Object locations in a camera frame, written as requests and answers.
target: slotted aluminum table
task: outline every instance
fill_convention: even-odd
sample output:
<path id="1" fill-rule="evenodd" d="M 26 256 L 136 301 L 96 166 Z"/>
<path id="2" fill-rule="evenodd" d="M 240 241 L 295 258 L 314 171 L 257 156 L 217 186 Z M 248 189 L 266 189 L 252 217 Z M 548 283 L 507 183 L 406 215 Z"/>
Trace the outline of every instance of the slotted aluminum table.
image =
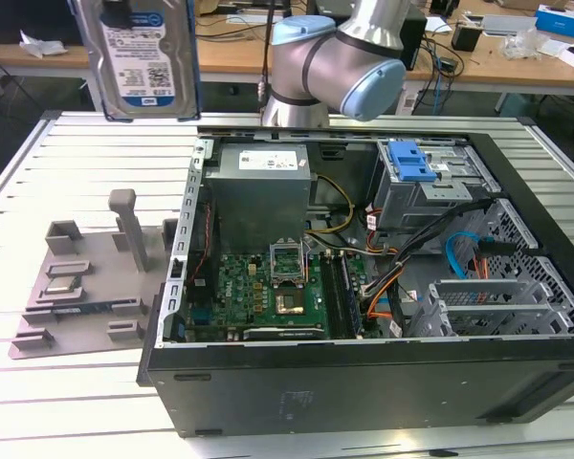
<path id="1" fill-rule="evenodd" d="M 359 124 L 340 118 L 334 125 Z M 135 383 L 141 350 L 12 361 L 7 352 L 44 257 L 52 220 L 114 230 L 108 195 L 138 194 L 142 225 L 178 214 L 197 124 L 258 126 L 254 115 L 197 123 L 108 123 L 96 113 L 42 120 L 0 177 L 0 457 L 574 458 L 574 398 L 530 425 L 445 427 L 182 440 L 152 388 Z M 534 126 L 514 119 L 383 118 L 403 131 L 489 134 L 574 243 L 574 165 Z"/>

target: workbench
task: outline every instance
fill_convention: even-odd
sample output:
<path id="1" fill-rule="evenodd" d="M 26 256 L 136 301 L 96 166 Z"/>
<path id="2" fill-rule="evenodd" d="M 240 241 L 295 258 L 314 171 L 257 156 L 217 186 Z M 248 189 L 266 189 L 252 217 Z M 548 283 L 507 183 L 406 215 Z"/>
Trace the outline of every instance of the workbench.
<path id="1" fill-rule="evenodd" d="M 460 20 L 464 11 L 474 14 L 533 15 L 531 11 L 506 10 L 482 0 L 462 0 L 449 23 Z M 301 9 L 294 9 L 294 14 L 302 14 Z M 212 35 L 247 28 L 245 24 L 227 24 L 224 18 L 213 15 L 198 18 L 196 33 Z M 254 32 L 247 32 L 251 40 L 246 41 L 210 42 L 199 39 L 198 57 L 202 80 L 257 84 L 263 63 L 264 31 L 264 27 L 258 27 Z M 453 33 L 437 33 L 433 39 L 451 46 L 452 36 Z M 555 38 L 570 40 L 569 37 L 559 35 Z M 455 91 L 574 96 L 574 68 L 547 55 L 541 60 L 508 60 L 498 50 L 501 40 L 482 35 L 473 53 L 460 53 L 466 68 L 453 84 Z M 94 106 L 101 111 L 99 89 L 89 70 L 87 53 L 83 47 L 68 49 L 66 55 L 38 59 L 24 53 L 18 45 L 0 45 L 0 62 L 12 75 L 19 77 L 83 78 L 89 85 Z M 426 53 L 420 53 L 415 68 L 407 74 L 404 92 L 398 104 L 398 115 L 412 113 L 414 101 L 430 77 L 431 58 Z"/>
<path id="2" fill-rule="evenodd" d="M 332 118 L 334 126 L 363 126 Z M 141 350 L 12 361 L 7 356 L 53 220 L 115 230 L 113 188 L 136 190 L 143 226 L 176 217 L 197 125 L 258 126 L 256 115 L 108 123 L 100 114 L 41 120 L 0 176 L 0 457 L 388 457 L 431 449 L 493 458 L 574 458 L 574 398 L 530 425 L 182 440 L 153 388 L 136 383 Z M 574 165 L 515 119 L 385 117 L 365 128 L 489 134 L 574 244 Z"/>

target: green circuit board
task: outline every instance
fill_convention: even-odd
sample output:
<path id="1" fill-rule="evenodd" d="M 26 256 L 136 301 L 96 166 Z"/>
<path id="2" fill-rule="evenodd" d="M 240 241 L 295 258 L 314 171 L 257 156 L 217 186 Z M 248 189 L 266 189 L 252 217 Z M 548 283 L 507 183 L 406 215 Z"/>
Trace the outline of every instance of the green circuit board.
<path id="1" fill-rule="evenodd" d="M 276 271 L 292 273 L 297 260 L 279 257 Z M 353 287 L 365 283 L 364 261 L 348 259 Z M 315 328 L 330 339 L 325 297 L 320 275 L 320 257 L 308 257 L 308 282 L 299 288 L 291 282 L 272 283 L 270 254 L 224 254 L 219 268 L 217 301 L 212 309 L 189 311 L 188 329 L 196 340 L 220 341 L 234 333 L 259 327 Z"/>

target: blue cable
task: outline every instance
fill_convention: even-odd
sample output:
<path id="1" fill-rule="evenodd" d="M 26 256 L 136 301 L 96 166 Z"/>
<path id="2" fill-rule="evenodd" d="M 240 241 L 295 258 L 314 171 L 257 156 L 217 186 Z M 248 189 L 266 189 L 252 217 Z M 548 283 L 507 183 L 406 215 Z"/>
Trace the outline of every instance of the blue cable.
<path id="1" fill-rule="evenodd" d="M 431 110 L 431 114 L 436 114 L 436 107 L 438 106 L 438 99 L 440 98 L 440 88 L 442 87 L 442 73 L 440 72 L 440 57 L 436 58 L 438 62 L 438 80 L 436 81 L 436 91 L 435 97 L 433 98 L 433 109 Z"/>
<path id="2" fill-rule="evenodd" d="M 451 268 L 453 268 L 453 271 L 455 271 L 455 274 L 457 274 L 457 277 L 459 277 L 460 279 L 466 279 L 466 278 L 468 278 L 468 276 L 463 272 L 463 270 L 459 266 L 459 263 L 457 262 L 457 258 L 455 257 L 455 253 L 453 251 L 453 241 L 455 240 L 455 238 L 460 237 L 460 236 L 469 237 L 470 239 L 475 241 L 477 244 L 480 241 L 480 236 L 478 234 L 475 234 L 473 232 L 468 232 L 468 231 L 456 232 L 451 237 L 449 237 L 449 239 L 447 239 L 447 244 L 445 245 L 445 251 L 447 253 L 447 259 L 449 260 L 449 264 L 451 265 Z"/>

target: wooden table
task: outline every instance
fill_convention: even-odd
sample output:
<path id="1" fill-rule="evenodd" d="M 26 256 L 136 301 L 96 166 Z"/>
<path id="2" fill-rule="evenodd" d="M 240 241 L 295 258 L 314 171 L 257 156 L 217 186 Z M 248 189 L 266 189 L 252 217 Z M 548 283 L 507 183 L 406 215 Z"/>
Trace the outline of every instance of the wooden table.
<path id="1" fill-rule="evenodd" d="M 482 0 L 461 0 L 450 23 L 464 11 L 481 14 L 532 15 L 530 11 L 506 10 Z M 246 29 L 247 25 L 226 24 L 224 16 L 205 16 L 197 21 L 198 34 L 212 35 Z M 257 83 L 263 61 L 263 34 L 257 27 L 245 32 L 250 40 L 210 42 L 198 39 L 198 56 L 203 81 Z M 433 39 L 451 46 L 453 34 L 437 33 Z M 556 36 L 569 41 L 566 36 Z M 497 93 L 556 94 L 574 96 L 574 69 L 556 58 L 544 55 L 541 60 L 508 60 L 498 50 L 502 38 L 482 35 L 473 53 L 460 53 L 466 63 L 464 73 L 453 84 L 456 91 Z M 92 99 L 101 107 L 98 87 L 89 70 L 87 54 L 82 47 L 69 47 L 69 53 L 37 59 L 25 54 L 17 45 L 0 45 L 0 62 L 13 75 L 22 77 L 77 77 L 89 84 Z M 431 77 L 431 59 L 421 53 L 415 69 L 408 72 L 398 114 L 409 115 L 419 92 Z"/>
<path id="2" fill-rule="evenodd" d="M 205 16 L 196 21 L 196 33 L 245 31 L 247 24 L 227 24 L 226 16 Z M 244 40 L 209 41 L 198 39 L 198 58 L 203 81 L 257 83 L 263 63 L 265 25 L 250 24 L 252 31 L 242 33 Z M 38 59 L 25 53 L 18 45 L 0 45 L 0 63 L 17 77 L 74 77 L 87 81 L 94 106 L 101 111 L 98 85 L 89 69 L 87 52 L 82 46 L 69 46 L 65 55 Z"/>
<path id="3" fill-rule="evenodd" d="M 534 15 L 532 11 L 507 10 L 482 0 L 461 0 L 459 8 L 449 19 L 449 24 L 463 21 L 462 14 L 466 11 L 472 14 Z M 574 42 L 573 38 L 565 35 L 549 35 L 557 40 Z M 434 40 L 449 48 L 452 38 L 453 32 L 436 33 L 433 36 Z M 465 62 L 465 69 L 453 84 L 455 91 L 574 96 L 574 68 L 549 55 L 542 55 L 541 60 L 508 60 L 499 51 L 502 40 L 500 37 L 482 34 L 472 53 L 458 52 Z M 438 50 L 438 53 L 451 57 L 451 53 L 445 50 Z M 431 57 L 421 52 L 414 70 L 408 72 L 398 114 L 412 113 L 413 104 L 430 77 Z"/>

